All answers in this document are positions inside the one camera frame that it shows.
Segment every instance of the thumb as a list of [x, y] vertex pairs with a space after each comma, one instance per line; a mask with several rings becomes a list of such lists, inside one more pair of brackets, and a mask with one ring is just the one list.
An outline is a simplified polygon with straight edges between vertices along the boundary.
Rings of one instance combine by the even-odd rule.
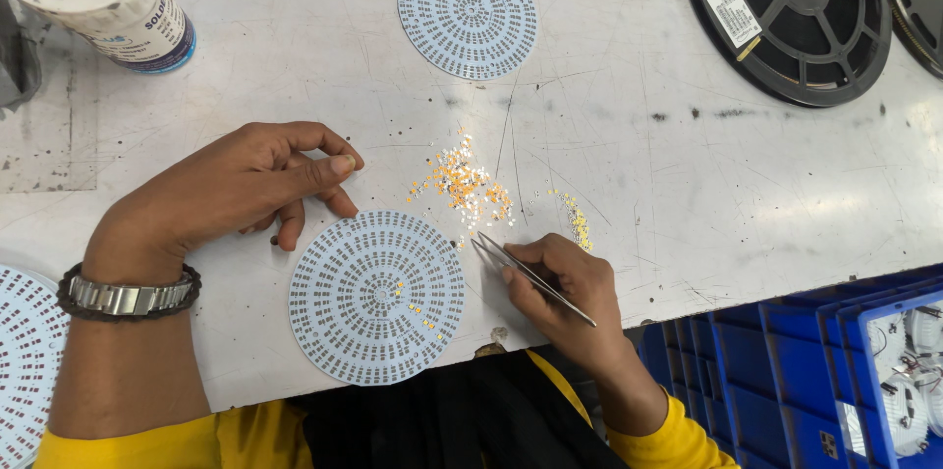
[[537, 326], [550, 323], [554, 316], [546, 298], [540, 294], [534, 285], [519, 270], [505, 266], [501, 269], [501, 276], [507, 283], [507, 296], [517, 310], [524, 314]]
[[302, 163], [276, 173], [277, 193], [283, 193], [286, 201], [320, 193], [346, 180], [356, 166], [357, 161], [349, 154]]

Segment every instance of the wristwatch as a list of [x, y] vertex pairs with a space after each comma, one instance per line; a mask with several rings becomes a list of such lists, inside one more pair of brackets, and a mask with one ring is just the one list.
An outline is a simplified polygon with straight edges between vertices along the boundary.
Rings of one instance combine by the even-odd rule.
[[194, 276], [183, 270], [177, 283], [160, 287], [133, 287], [92, 283], [78, 275], [72, 278], [69, 297], [76, 306], [115, 316], [142, 316], [184, 303], [194, 287]]

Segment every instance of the reel label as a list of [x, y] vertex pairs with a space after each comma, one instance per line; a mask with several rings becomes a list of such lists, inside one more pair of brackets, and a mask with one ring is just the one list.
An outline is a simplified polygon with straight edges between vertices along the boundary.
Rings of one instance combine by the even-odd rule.
[[734, 47], [739, 48], [763, 30], [744, 0], [707, 0], [707, 4], [721, 20], [723, 30], [727, 31]]

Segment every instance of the scratched table surface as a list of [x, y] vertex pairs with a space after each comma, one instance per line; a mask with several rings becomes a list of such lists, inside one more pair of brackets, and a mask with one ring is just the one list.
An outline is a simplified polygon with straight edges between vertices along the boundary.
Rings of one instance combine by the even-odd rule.
[[[534, 0], [533, 53], [488, 82], [424, 60], [397, 0], [178, 1], [197, 50], [162, 77], [25, 20], [44, 78], [0, 115], [0, 260], [60, 276], [121, 196], [240, 125], [294, 120], [350, 137], [366, 161], [346, 183], [361, 210], [425, 212], [455, 239], [468, 232], [444, 197], [407, 196], [464, 126], [476, 165], [516, 202], [518, 222], [496, 222], [493, 237], [570, 235], [547, 190], [575, 196], [627, 328], [943, 260], [943, 84], [896, 39], [870, 91], [805, 110], [739, 77], [688, 0]], [[336, 221], [305, 206], [300, 246]], [[204, 276], [194, 339], [216, 411], [340, 384], [292, 337], [300, 250], [274, 248], [272, 233], [189, 257]], [[542, 343], [475, 251], [460, 258], [466, 309], [437, 365], [492, 340]]]

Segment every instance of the tweezers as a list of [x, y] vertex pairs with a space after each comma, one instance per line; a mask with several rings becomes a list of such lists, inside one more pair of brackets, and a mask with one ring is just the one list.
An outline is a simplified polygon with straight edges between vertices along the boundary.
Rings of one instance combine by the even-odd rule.
[[514, 256], [512, 256], [511, 254], [508, 254], [506, 250], [504, 250], [503, 248], [501, 248], [501, 246], [499, 246], [499, 245], [498, 245], [497, 243], [495, 243], [494, 241], [491, 241], [491, 239], [489, 238], [489, 236], [485, 235], [484, 233], [482, 233], [482, 232], [480, 232], [480, 231], [478, 232], [478, 235], [480, 235], [483, 239], [485, 239], [486, 241], [488, 241], [489, 243], [491, 243], [492, 245], [494, 245], [494, 247], [497, 248], [505, 258], [508, 258], [508, 259], [510, 259], [511, 261], [513, 261], [513, 264], [511, 264], [510, 262], [508, 262], [507, 259], [503, 259], [503, 258], [501, 258], [498, 254], [492, 252], [488, 246], [482, 245], [481, 243], [479, 243], [479, 242], [476, 241], [475, 239], [472, 239], [471, 241], [472, 241], [476, 246], [478, 246], [479, 248], [481, 248], [482, 250], [484, 250], [489, 256], [491, 256], [492, 258], [494, 258], [494, 260], [496, 260], [496, 261], [498, 261], [499, 263], [501, 263], [501, 265], [503, 265], [503, 266], [510, 266], [510, 267], [512, 267], [512, 268], [517, 268], [518, 270], [520, 270], [521, 273], [524, 274], [525, 277], [526, 277], [528, 280], [530, 280], [530, 282], [533, 283], [534, 286], [535, 286], [537, 289], [541, 290], [544, 294], [549, 295], [551, 298], [553, 298], [553, 299], [555, 299], [556, 301], [562, 303], [564, 306], [566, 306], [567, 308], [569, 308], [570, 310], [572, 310], [573, 312], [575, 312], [576, 314], [578, 314], [578, 315], [580, 316], [580, 318], [583, 318], [583, 320], [584, 320], [587, 324], [590, 324], [590, 325], [591, 325], [592, 327], [594, 327], [594, 328], [596, 327], [596, 322], [594, 322], [592, 318], [586, 316], [585, 313], [584, 313], [582, 310], [579, 309], [579, 307], [577, 307], [577, 306], [573, 305], [572, 303], [570, 303], [570, 301], [568, 301], [567, 298], [563, 297], [563, 294], [560, 294], [560, 292], [554, 290], [553, 287], [551, 287], [550, 285], [548, 285], [548, 284], [546, 283], [546, 281], [544, 281], [543, 279], [541, 279], [540, 276], [538, 276], [537, 274], [534, 273], [534, 271], [532, 271], [531, 269], [527, 268], [527, 265], [525, 265], [524, 263], [520, 262], [517, 258], [515, 258]]

